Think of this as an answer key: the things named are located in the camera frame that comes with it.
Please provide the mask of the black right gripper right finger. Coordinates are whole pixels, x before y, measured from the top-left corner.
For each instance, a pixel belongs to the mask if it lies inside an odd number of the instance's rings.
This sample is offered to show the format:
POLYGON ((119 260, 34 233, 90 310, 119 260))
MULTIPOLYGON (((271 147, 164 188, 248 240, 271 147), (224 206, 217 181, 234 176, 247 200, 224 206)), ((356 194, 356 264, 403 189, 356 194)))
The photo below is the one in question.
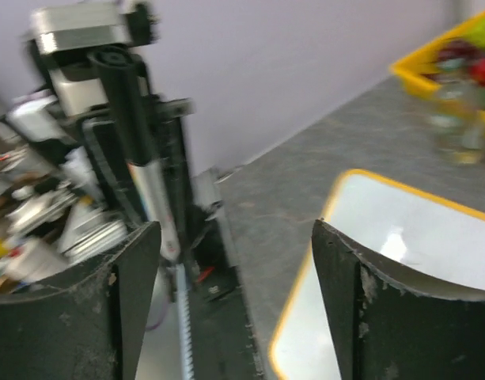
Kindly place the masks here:
POLYGON ((313 261, 344 379, 485 379, 485 291, 436 279, 318 220, 313 261))

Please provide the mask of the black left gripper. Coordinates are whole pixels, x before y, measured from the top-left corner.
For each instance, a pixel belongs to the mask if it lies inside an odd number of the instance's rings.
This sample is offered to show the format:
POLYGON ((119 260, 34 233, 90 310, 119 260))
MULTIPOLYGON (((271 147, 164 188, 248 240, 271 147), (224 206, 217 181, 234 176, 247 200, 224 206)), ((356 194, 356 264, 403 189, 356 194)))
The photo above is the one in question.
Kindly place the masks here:
MULTIPOLYGON (((165 101, 153 94, 145 96, 144 105, 151 112, 151 135, 156 139, 180 246, 183 253, 193 253, 199 222, 182 121, 182 117, 193 113, 192 101, 187 98, 165 101)), ((109 207, 120 211, 130 230, 138 229, 146 219, 142 218, 108 106, 95 104, 83 113, 67 116, 63 107, 55 104, 50 113, 75 143, 84 147, 98 184, 104 193, 107 190, 112 193, 107 199, 109 207)))

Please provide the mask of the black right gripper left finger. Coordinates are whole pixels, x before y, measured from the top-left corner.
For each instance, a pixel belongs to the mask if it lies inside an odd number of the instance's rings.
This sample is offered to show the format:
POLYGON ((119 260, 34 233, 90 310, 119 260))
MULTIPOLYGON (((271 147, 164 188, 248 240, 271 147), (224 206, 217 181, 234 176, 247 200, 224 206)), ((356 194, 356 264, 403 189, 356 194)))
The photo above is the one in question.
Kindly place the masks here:
POLYGON ((133 379, 161 226, 17 293, 0 294, 0 379, 133 379))

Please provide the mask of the yellow framed whiteboard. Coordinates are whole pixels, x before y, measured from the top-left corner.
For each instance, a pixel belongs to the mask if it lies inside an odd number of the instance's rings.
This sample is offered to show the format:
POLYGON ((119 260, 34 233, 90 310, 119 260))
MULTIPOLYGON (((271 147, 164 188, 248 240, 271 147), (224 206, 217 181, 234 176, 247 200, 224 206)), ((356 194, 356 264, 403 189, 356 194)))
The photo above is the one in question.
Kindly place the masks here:
MULTIPOLYGON (((485 291, 485 213, 363 169, 340 175, 322 216, 365 247, 485 291)), ((313 255, 306 253, 269 345, 280 379, 338 379, 313 255)))

